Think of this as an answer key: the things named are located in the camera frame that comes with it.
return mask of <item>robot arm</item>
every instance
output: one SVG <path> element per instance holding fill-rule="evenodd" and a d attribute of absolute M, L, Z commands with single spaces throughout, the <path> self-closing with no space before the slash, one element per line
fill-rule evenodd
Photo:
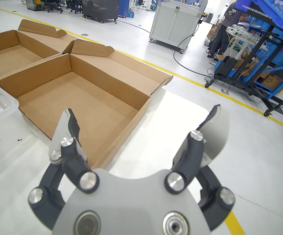
<path fill-rule="evenodd" d="M 179 230 L 182 235 L 191 230 L 210 235 L 235 203 L 234 194 L 222 187 L 206 165 L 224 147 L 226 117 L 221 106 L 215 106 L 197 130 L 186 136 L 171 170 L 123 179 L 104 169 L 91 170 L 79 143 L 80 128 L 72 110 L 66 109 L 49 147 L 51 164 L 39 186 L 29 193 L 28 203 L 52 235 L 71 231 L 99 235 L 102 230 L 114 235 L 168 235 L 180 234 Z M 64 174 L 76 186 L 67 202 L 58 191 Z M 187 189 L 194 177 L 203 187 L 199 204 Z"/>

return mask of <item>gray t-shirt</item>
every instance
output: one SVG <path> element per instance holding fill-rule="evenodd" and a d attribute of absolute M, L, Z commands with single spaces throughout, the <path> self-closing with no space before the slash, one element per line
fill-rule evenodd
<path fill-rule="evenodd" d="M 225 12 L 226 16 L 225 16 L 225 19 L 222 23 L 222 25 L 224 25 L 225 27 L 232 26 L 233 24 L 237 24 L 239 22 L 239 18 L 241 16 L 243 16 L 243 17 L 248 16 L 245 13 L 242 13 L 240 11 L 235 10 L 234 9 L 235 4 L 236 4 L 236 2 L 233 2 Z"/>

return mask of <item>yellow floor line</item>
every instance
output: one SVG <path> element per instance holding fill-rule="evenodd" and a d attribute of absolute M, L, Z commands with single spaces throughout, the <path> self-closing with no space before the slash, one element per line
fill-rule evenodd
<path fill-rule="evenodd" d="M 245 232 L 241 228 L 237 218 L 231 211 L 225 219 L 225 223 L 232 235 L 244 235 Z"/>
<path fill-rule="evenodd" d="M 51 24 L 48 24 L 48 23 L 42 22 L 42 21 L 40 21 L 40 20 L 36 20 L 36 19 L 30 18 L 30 17 L 24 16 L 24 15 L 15 13 L 15 12 L 6 11 L 6 10 L 3 10 L 3 9 L 0 9 L 0 11 L 7 12 L 7 13 L 11 13 L 11 14 L 20 16 L 20 17 L 25 18 L 25 19 L 29 19 L 29 20 L 32 20 L 32 21 L 35 21 L 35 22 L 39 22 L 39 23 L 42 23 L 42 24 L 45 24 L 45 25 L 54 27 L 54 28 L 56 28 L 56 29 L 61 29 L 61 28 L 56 27 L 56 26 L 53 26 L 53 25 L 51 25 Z M 99 42 L 96 42 L 95 40 L 92 40 L 92 39 L 90 39 L 90 38 L 86 38 L 86 37 L 84 37 L 84 36 L 82 36 L 82 35 L 73 33 L 73 32 L 71 32 L 71 31 L 68 31 L 68 30 L 65 30 L 65 29 L 63 29 L 63 30 L 64 30 L 66 33 L 69 33 L 69 34 L 74 35 L 74 36 L 76 36 L 76 37 L 83 38 L 83 39 L 86 39 L 86 40 L 91 41 L 91 42 L 94 42 L 94 43 L 99 43 Z M 136 59 L 136 60 L 138 60 L 138 61 L 140 61 L 140 62 L 143 62 L 144 64 L 150 65 L 150 66 L 155 67 L 155 68 L 157 68 L 157 69 L 160 69 L 160 70 L 162 70 L 162 71 L 164 71 L 164 72 L 166 72 L 166 73 L 172 74 L 172 75 L 177 76 L 177 77 L 179 77 L 179 78 L 181 78 L 181 79 L 183 79 L 183 80 L 185 80 L 185 81 L 188 81 L 188 82 L 190 82 L 190 83 L 193 83 L 193 84 L 195 84 L 195 85 L 197 85 L 197 86 L 200 86 L 200 87 L 203 87 L 203 88 L 204 88 L 204 85 L 201 84 L 201 83 L 195 82 L 195 81 L 193 81 L 193 80 L 191 80 L 191 79 L 189 79 L 189 78 L 186 78 L 186 77 L 184 77 L 184 76 L 182 76 L 182 75 L 179 75 L 179 74 L 177 74 L 177 73 L 174 73 L 174 72 L 172 72 L 172 71 L 170 71 L 170 70 L 168 70 L 168 69 L 165 69 L 165 68 L 163 68 L 163 67 L 157 66 L 157 65 L 155 65 L 155 64 L 152 64 L 152 63 L 150 63 L 150 62 L 147 62 L 147 61 L 145 61 L 145 60 L 143 60 L 143 59 L 137 58 L 137 57 L 135 57 L 135 56 L 132 56 L 132 55 L 127 54 L 127 53 L 125 53 L 125 52 L 122 52 L 122 51 L 120 51 L 120 50 L 117 50 L 117 51 L 121 52 L 122 54 L 124 54 L 124 55 L 126 55 L 126 56 L 129 56 L 129 57 L 131 57 L 131 58 L 134 58 L 134 59 Z M 239 105 L 241 105 L 241 106 L 244 106 L 244 107 L 246 107 L 246 108 L 248 108 L 248 109 L 250 109 L 250 110 L 252 110 L 252 111 L 254 111 L 254 112 L 256 112 L 256 113 L 258 113 L 258 114 L 260 114 L 260 115 L 263 116 L 263 112 L 259 111 L 258 109 L 254 108 L 254 107 L 252 107 L 252 106 L 249 106 L 249 105 L 247 105 L 247 104 L 245 104 L 245 103 L 243 103 L 243 102 L 241 102 L 241 101 L 239 101 L 239 100 L 236 100 L 236 99 L 234 99 L 234 98 L 231 98 L 230 96 L 228 96 L 228 95 L 226 95 L 226 94 L 224 94 L 224 93 L 221 93 L 221 92 L 219 92 L 219 91 L 217 91 L 217 90 L 214 90 L 214 89 L 212 89 L 212 88 L 209 88 L 208 90 L 211 91 L 211 92 L 213 92 L 213 93 L 215 93 L 215 94 L 217 94 L 217 95 L 220 95 L 220 96 L 222 96 L 222 97 L 224 97 L 224 98 L 226 98 L 226 99 L 228 99 L 228 100 L 231 100 L 231 101 L 233 101 L 233 102 L 235 102 L 235 103 L 237 103 L 237 104 L 239 104 Z M 271 117 L 271 116 L 268 116 L 268 118 L 269 118 L 270 120 L 272 120 L 273 122 L 275 122 L 275 123 L 277 123 L 277 124 L 283 126 L 283 122 L 280 122 L 280 121 L 278 121 L 277 119 L 275 119 L 275 118 L 273 118 L 273 117 Z"/>
<path fill-rule="evenodd" d="M 6 10 L 3 10 L 3 9 L 0 9 L 0 11 L 7 12 L 7 13 L 11 13 L 11 14 L 20 16 L 20 17 L 22 17 L 22 18 L 26 18 L 26 19 L 29 19 L 29 20 L 32 20 L 32 21 L 35 21 L 35 22 L 39 22 L 39 23 L 42 23 L 42 24 L 45 24 L 45 25 L 48 25 L 48 26 L 52 26 L 52 27 L 54 27 L 54 28 L 56 28 L 56 29 L 61 29 L 61 28 L 58 28 L 58 27 L 56 27 L 56 26 L 50 25 L 50 24 L 48 24 L 48 23 L 45 23 L 45 22 L 42 22 L 42 21 L 39 21 L 39 20 L 30 18 L 30 17 L 24 16 L 24 15 L 21 15 L 21 14 L 15 13 L 15 12 L 6 11 Z M 86 37 L 84 37 L 84 36 L 78 35 L 78 34 L 76 34 L 76 33 L 70 32 L 70 31 L 68 31 L 68 30 L 65 30 L 65 29 L 63 29 L 63 30 L 64 30 L 66 33 L 69 33 L 69 34 L 74 35 L 74 36 L 76 36 L 76 37 L 80 37 L 80 38 L 86 39 L 86 40 L 91 41 L 91 42 L 99 43 L 99 42 L 96 42 L 96 41 L 94 41 L 94 40 L 92 40 L 92 39 L 89 39 L 89 38 L 86 38 Z M 198 85 L 198 86 L 204 88 L 204 85 L 203 85 L 203 84 L 198 83 L 198 82 L 195 82 L 195 81 L 193 81 L 193 80 L 191 80 L 191 79 L 189 79 L 189 78 L 186 78 L 186 77 L 184 77 L 184 76 L 182 76 L 182 75 L 179 75 L 179 74 L 177 74 L 177 73 L 174 73 L 174 72 L 172 72 L 172 71 L 170 71 L 170 70 L 168 70 L 168 69 L 165 69 L 165 68 L 163 68 L 163 67 L 157 66 L 157 65 L 155 65 L 155 64 L 152 64 L 152 63 L 150 63 L 150 62 L 147 62 L 147 61 L 145 61 L 145 60 L 143 60 L 143 59 L 140 59 L 140 58 L 137 58 L 137 57 L 135 57 L 135 56 L 129 55 L 129 54 L 124 53 L 124 52 L 122 52 L 122 51 L 119 51 L 119 52 L 121 52 L 121 53 L 125 54 L 126 56 L 129 56 L 129 57 L 131 57 L 131 58 L 133 58 L 133 59 L 136 59 L 136 60 L 138 60 L 138 61 L 140 61 L 140 62 L 143 62 L 143 63 L 145 63 L 145 64 L 147 64 L 147 65 L 150 65 L 150 66 L 152 66 L 152 67 L 155 67 L 155 68 L 157 68 L 157 69 L 160 69 L 160 70 L 162 70 L 162 71 L 164 71 L 164 72 L 167 72 L 167 73 L 169 73 L 169 74 L 172 74 L 172 75 L 177 76 L 177 77 L 179 77 L 179 78 L 181 78 L 181 79 L 183 79 L 183 80 L 186 80 L 186 81 L 188 81 L 188 82 L 191 82 L 191 83 L 193 83 L 193 84 L 195 84 L 195 85 Z M 216 94 L 219 94 L 219 95 L 223 96 L 223 94 L 219 93 L 219 92 L 216 91 L 216 90 L 209 89 L 209 91 L 212 91 L 212 92 L 214 92 L 214 93 L 216 93 Z M 240 105 L 243 105 L 243 106 L 245 106 L 245 107 L 251 109 L 250 106 L 248 106 L 248 105 L 246 105 L 246 104 L 244 104 L 244 103 L 242 103 L 242 102 L 240 102 L 240 101 L 238 101 L 238 100 L 232 99 L 232 98 L 230 98 L 230 97 L 228 97 L 228 96 L 226 96 L 226 95 L 225 95 L 224 97 L 227 97 L 228 99 L 230 99 L 230 100 L 232 100 L 232 101 L 235 101 L 236 103 L 238 103 L 238 104 L 240 104 Z M 229 214 L 229 215 L 227 216 L 227 218 L 225 219 L 225 223 L 226 223 L 228 229 L 230 230 L 230 232 L 232 233 L 232 235 L 235 235 L 235 234 L 243 235 L 243 234 L 245 234 L 244 231 L 243 231 L 243 229 L 241 228 L 241 226 L 240 226 L 238 220 L 236 219 L 236 217 L 235 217 L 235 215 L 233 214 L 232 211 L 230 212 L 230 214 Z"/>

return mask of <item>black speaker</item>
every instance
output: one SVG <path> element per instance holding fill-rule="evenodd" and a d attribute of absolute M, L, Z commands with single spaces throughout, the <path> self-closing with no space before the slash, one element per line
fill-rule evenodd
<path fill-rule="evenodd" d="M 225 56 L 222 63 L 220 63 L 220 65 L 216 68 L 214 73 L 218 73 L 227 77 L 231 72 L 231 70 L 236 65 L 236 63 L 237 63 L 237 59 L 232 58 L 230 56 Z"/>

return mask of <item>black stand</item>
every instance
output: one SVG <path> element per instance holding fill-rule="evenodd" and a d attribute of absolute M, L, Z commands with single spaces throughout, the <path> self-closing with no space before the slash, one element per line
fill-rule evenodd
<path fill-rule="evenodd" d="M 260 74 L 265 70 L 265 68 L 272 62 L 274 57 L 279 53 L 279 51 L 283 47 L 283 38 L 280 38 L 279 36 L 272 33 L 273 28 L 274 28 L 274 26 L 271 25 L 271 26 L 269 26 L 267 31 L 263 31 L 264 32 L 263 36 L 260 38 L 260 40 L 255 45 L 255 47 L 253 48 L 251 53 L 244 60 L 242 65 L 237 69 L 236 73 L 234 73 L 234 75 L 232 77 L 228 77 L 228 74 L 234 68 L 235 64 L 232 64 L 231 61 L 228 64 L 229 60 L 227 58 L 225 58 L 221 64 L 225 63 L 225 61 L 226 61 L 227 65 L 229 65 L 229 66 L 226 67 L 226 69 L 224 71 L 223 71 L 223 67 L 221 67 L 221 70 L 219 70 L 220 67 L 218 67 L 214 72 L 213 79 L 209 83 L 206 83 L 205 87 L 208 88 L 212 85 L 212 83 L 215 80 L 220 80 L 222 82 L 225 82 L 229 85 L 232 85 L 236 88 L 239 88 L 240 90 L 247 92 L 249 95 L 254 95 L 254 96 L 260 98 L 268 108 L 264 113 L 265 117 L 268 117 L 271 114 L 272 111 L 277 111 L 277 112 L 283 114 L 283 111 L 281 110 L 281 106 L 283 106 L 283 100 L 273 96 L 271 99 L 276 101 L 278 104 L 274 104 L 274 103 L 270 102 L 267 99 L 267 96 L 268 96 L 267 93 L 264 90 L 258 89 L 256 84 L 254 83 L 254 81 L 260 76 Z M 270 39 L 270 36 L 278 39 L 280 42 L 278 43 L 278 42 Z M 250 80 L 247 83 L 240 81 L 239 77 L 240 77 L 242 71 L 244 70 L 246 65 L 251 62 L 252 58 L 255 56 L 256 52 L 260 49 L 260 47 L 263 45 L 263 43 L 265 41 L 268 41 L 268 42 L 276 45 L 277 47 L 276 47 L 275 51 L 273 51 L 273 53 L 271 53 L 271 55 L 265 60 L 265 62 L 262 64 L 262 66 L 254 73 L 254 75 L 250 78 Z"/>

